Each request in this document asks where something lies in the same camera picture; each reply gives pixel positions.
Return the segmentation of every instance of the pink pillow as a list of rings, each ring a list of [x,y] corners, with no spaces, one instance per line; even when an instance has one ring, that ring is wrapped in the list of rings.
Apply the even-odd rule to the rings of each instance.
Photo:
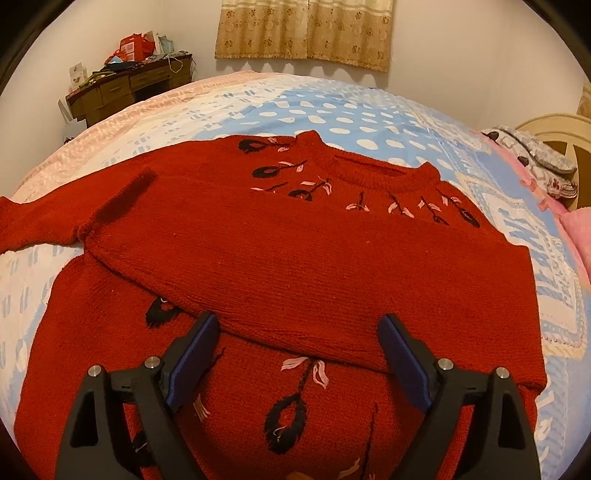
[[[581,254],[591,278],[591,207],[565,213],[560,217],[560,222]]]

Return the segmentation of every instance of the curtain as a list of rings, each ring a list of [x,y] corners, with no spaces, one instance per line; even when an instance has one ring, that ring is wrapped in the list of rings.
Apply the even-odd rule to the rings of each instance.
[[[583,87],[583,96],[581,97],[577,114],[591,118],[591,83],[589,82]]]
[[[387,72],[394,0],[224,0],[216,58],[320,59]]]

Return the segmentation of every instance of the bed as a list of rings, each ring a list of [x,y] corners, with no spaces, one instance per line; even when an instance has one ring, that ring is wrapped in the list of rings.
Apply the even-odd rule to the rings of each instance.
[[[432,163],[509,241],[529,247],[548,375],[537,399],[535,440],[542,478],[558,480],[591,432],[591,416],[585,415],[591,401],[591,284],[558,219],[561,207],[517,159],[479,132],[383,90],[239,72],[191,83],[91,127],[33,170],[12,199],[32,201],[68,181],[182,141],[311,129],[336,148],[407,167]],[[11,436],[28,352],[51,286],[81,252],[78,246],[37,245],[0,257],[0,418]]]

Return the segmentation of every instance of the sweater collar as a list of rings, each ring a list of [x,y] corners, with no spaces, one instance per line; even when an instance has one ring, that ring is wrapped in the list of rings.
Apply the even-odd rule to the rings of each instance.
[[[423,190],[441,180],[430,163],[406,168],[326,145],[318,132],[311,130],[295,138],[300,151],[331,178],[339,178],[371,190],[408,193]]]

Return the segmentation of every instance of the cloth on desk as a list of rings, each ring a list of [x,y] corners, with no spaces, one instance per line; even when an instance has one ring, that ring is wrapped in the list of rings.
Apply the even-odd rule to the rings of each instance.
[[[357,459],[387,478],[421,420],[386,374],[376,324],[390,311],[461,367],[508,367],[535,422],[545,372],[527,249],[504,240],[432,167],[384,166],[322,146],[314,133],[176,147],[0,209],[0,249],[85,244],[56,279],[17,413],[17,440],[42,480],[53,477],[88,366],[133,367],[204,309],[220,314],[223,331],[196,392],[211,415],[201,424],[185,408],[178,422],[210,480],[245,471],[336,478]],[[312,174],[314,186],[301,185]],[[60,210],[66,202],[79,208]],[[159,297],[186,313],[154,329],[145,315]],[[282,400],[289,408],[280,411]],[[451,477],[469,416],[441,478]],[[33,434],[40,424],[44,434]]]

